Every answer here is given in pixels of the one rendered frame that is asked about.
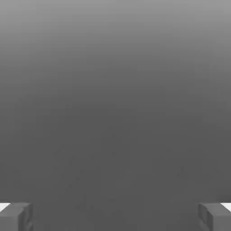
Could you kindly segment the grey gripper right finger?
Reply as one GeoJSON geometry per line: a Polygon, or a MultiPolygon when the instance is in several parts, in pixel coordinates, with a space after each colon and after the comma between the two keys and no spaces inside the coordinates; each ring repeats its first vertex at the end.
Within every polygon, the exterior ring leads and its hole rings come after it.
{"type": "Polygon", "coordinates": [[[202,231],[231,231],[231,203],[199,203],[202,231]]]}

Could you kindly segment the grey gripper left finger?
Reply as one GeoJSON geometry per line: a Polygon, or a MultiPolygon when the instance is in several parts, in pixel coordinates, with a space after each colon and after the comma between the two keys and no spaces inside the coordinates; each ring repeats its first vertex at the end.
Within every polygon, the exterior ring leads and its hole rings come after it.
{"type": "Polygon", "coordinates": [[[0,203],[0,231],[34,231],[33,204],[0,203]]]}

